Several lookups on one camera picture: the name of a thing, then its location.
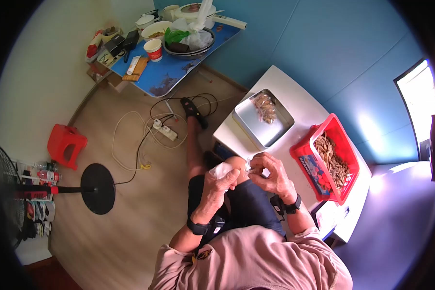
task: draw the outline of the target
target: black box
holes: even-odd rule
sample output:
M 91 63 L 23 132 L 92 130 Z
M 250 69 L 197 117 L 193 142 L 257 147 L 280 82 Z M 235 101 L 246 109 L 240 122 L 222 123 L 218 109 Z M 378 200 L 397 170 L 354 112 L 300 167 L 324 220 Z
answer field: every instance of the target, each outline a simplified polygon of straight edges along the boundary
M 137 30 L 128 33 L 126 40 L 124 41 L 123 47 L 126 51 L 131 51 L 135 49 L 139 42 L 139 32 Z
M 113 57 L 116 57 L 122 51 L 124 41 L 125 39 L 121 35 L 116 34 L 110 41 L 105 43 L 105 48 Z

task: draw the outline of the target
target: wristwatch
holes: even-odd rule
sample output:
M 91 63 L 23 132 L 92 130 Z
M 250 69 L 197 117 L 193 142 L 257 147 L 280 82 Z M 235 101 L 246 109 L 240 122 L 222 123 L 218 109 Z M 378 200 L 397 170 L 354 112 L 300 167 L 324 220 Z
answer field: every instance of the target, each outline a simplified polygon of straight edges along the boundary
M 194 235 L 203 236 L 208 231 L 209 224 L 195 224 L 191 221 L 190 217 L 187 219 L 187 227 Z
M 291 205 L 284 204 L 285 212 L 287 214 L 294 214 L 297 210 L 300 209 L 300 205 L 302 204 L 302 197 L 299 194 L 296 194 L 296 201 Z

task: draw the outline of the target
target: red paper cup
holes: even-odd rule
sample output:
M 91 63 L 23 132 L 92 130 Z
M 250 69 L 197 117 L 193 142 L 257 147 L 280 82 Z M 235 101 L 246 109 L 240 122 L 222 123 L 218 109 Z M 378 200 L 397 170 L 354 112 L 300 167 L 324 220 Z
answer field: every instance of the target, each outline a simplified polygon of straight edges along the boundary
M 151 61 L 156 62 L 163 58 L 161 44 L 161 39 L 152 39 L 144 44 L 143 49 L 145 49 Z

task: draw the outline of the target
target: white cable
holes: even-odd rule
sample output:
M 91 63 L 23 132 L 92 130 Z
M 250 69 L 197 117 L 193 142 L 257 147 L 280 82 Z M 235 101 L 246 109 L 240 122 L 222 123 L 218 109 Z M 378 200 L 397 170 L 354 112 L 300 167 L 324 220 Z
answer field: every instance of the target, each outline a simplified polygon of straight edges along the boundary
M 204 106 L 204 105 L 211 105 L 212 103 L 215 103 L 215 102 L 226 101 L 226 100 L 231 99 L 231 98 L 233 98 L 233 97 L 228 97 L 228 98 L 226 98 L 226 99 L 222 99 L 222 100 L 218 100 L 218 101 L 206 102 L 206 103 L 204 103 L 204 104 L 201 104 L 201 105 L 197 106 L 197 108 L 199 108 L 199 107 L 201 107 L 201 106 Z M 118 121 L 117 124 L 116 124 L 115 131 L 113 132 L 113 141 L 112 141 L 112 143 L 111 143 L 111 156 L 112 156 L 113 159 L 116 161 L 116 163 L 117 163 L 119 166 L 121 166 L 123 169 L 125 169 L 125 170 L 128 170 L 128 171 L 138 171 L 138 170 L 150 169 L 150 168 L 151 168 L 151 166 L 150 166 L 149 164 L 147 164 L 147 165 L 143 165 L 142 162 L 140 161 L 140 150 L 139 150 L 139 154 L 136 156 L 136 158 L 139 159 L 139 164 L 140 164 L 140 167 L 139 167 L 139 168 L 130 168 L 130 167 L 127 167 L 127 166 L 124 165 L 124 164 L 123 164 L 119 159 L 117 159 L 116 156 L 115 156 L 114 147 L 115 147 L 116 130 L 118 129 L 119 123 L 120 123 L 120 122 L 122 121 L 122 119 L 124 119 L 124 117 L 127 116 L 128 114 L 135 114 L 135 115 L 137 116 L 137 118 L 139 118 L 139 120 L 140 120 L 140 121 L 143 123 L 143 125 L 145 126 L 144 129 L 143 129 L 143 137 L 144 137 L 147 141 L 152 142 L 153 144 L 160 145 L 161 147 L 166 148 L 166 149 L 175 149 L 175 148 L 179 147 L 180 145 L 182 145 L 182 143 L 184 143 L 184 141 L 185 141 L 186 138 L 187 138 L 187 134 L 186 134 L 186 135 L 184 136 L 183 139 L 179 139 L 179 138 L 177 139 L 178 141 L 180 141 L 180 143 L 179 143 L 178 145 L 173 146 L 173 147 L 169 147 L 169 146 L 164 145 L 163 143 L 160 142 L 160 140 L 163 139 L 163 135 L 161 136 L 160 139 L 158 139 L 155 135 L 156 135 L 156 133 L 159 132 L 159 131 L 153 132 L 153 131 L 150 129 L 150 127 L 148 126 L 148 123 L 149 123 L 151 120 L 156 119 L 156 117 L 158 117 L 158 116 L 165 116 L 165 115 L 174 115 L 174 116 L 177 116 L 177 117 L 179 117 L 180 119 L 182 119 L 182 121 L 184 121 L 185 124 L 187 124 L 187 121 L 186 121 L 186 120 L 185 120 L 181 115 L 179 115 L 179 114 L 175 114 L 175 113 L 162 113 L 162 114 L 157 114 L 157 115 L 151 117 L 150 119 L 148 119 L 148 121 L 145 122 L 145 120 L 142 118 L 142 116 L 141 116 L 138 112 L 136 112 L 136 111 L 130 111 L 130 112 L 125 113 L 124 116 L 122 116 L 121 119 L 119 119 L 119 121 Z M 147 139 L 147 137 L 146 137 L 146 136 L 148 135 L 148 133 L 151 133 L 151 135 L 152 135 L 151 140 Z

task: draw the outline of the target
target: red plastic stool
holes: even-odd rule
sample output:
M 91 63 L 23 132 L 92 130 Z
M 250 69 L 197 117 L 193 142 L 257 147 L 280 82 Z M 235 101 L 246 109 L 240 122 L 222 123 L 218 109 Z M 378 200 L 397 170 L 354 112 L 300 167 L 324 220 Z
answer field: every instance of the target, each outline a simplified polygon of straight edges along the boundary
M 59 164 L 77 170 L 75 160 L 87 145 L 87 138 L 76 128 L 56 124 L 50 134 L 47 149 L 50 157 Z

